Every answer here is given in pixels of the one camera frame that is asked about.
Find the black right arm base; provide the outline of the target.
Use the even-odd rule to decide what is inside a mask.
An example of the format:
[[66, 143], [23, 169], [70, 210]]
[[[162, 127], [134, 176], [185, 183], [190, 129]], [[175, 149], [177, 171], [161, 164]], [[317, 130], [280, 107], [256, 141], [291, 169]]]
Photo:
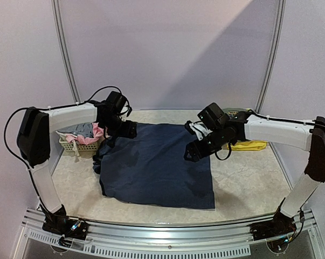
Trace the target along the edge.
[[285, 243], [290, 243], [300, 235], [305, 222], [304, 211], [302, 208], [298, 210], [301, 227], [300, 230], [297, 231], [294, 217], [290, 218], [284, 215], [281, 212], [281, 206], [282, 204], [279, 205], [271, 220], [256, 222], [249, 225], [250, 233], [253, 235], [255, 241], [292, 233], [291, 237], [288, 237], [285, 241]]

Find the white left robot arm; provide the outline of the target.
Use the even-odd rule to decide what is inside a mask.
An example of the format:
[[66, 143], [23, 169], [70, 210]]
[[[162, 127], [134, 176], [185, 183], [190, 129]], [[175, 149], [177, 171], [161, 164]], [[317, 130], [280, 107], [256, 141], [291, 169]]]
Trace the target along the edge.
[[48, 221], [50, 227], [58, 234], [66, 234], [70, 223], [56, 213], [63, 205], [49, 169], [51, 133], [73, 125], [95, 122], [110, 136], [132, 139], [137, 135], [136, 123], [127, 120], [132, 108], [127, 101], [113, 104], [91, 100], [50, 108], [25, 107], [23, 111], [25, 113], [17, 136], [20, 157], [27, 163], [44, 214], [53, 214]]

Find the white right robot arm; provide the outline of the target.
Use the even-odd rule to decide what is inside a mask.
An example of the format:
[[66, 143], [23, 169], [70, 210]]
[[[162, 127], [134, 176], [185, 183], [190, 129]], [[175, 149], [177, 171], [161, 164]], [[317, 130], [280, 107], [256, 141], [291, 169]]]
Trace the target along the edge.
[[198, 115], [198, 121], [187, 121], [186, 130], [194, 135], [194, 141], [185, 148], [184, 159], [197, 162], [217, 154], [225, 145], [240, 142], [265, 141], [272, 144], [283, 169], [292, 160], [303, 161], [299, 174], [288, 178], [290, 193], [278, 209], [280, 215], [271, 220], [268, 230], [280, 235], [289, 227], [289, 219], [306, 204], [318, 187], [325, 183], [325, 117], [296, 120], [269, 117], [254, 111], [241, 111], [233, 117], [206, 110]]

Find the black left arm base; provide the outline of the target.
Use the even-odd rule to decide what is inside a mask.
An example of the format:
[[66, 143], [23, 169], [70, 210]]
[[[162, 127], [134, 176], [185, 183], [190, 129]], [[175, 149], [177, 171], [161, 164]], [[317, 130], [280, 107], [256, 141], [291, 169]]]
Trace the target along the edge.
[[45, 221], [42, 229], [44, 231], [63, 236], [65, 238], [76, 238], [79, 240], [85, 240], [89, 224], [83, 219], [71, 218], [67, 216], [65, 207], [61, 205], [55, 213], [48, 212], [42, 208], [45, 214]]

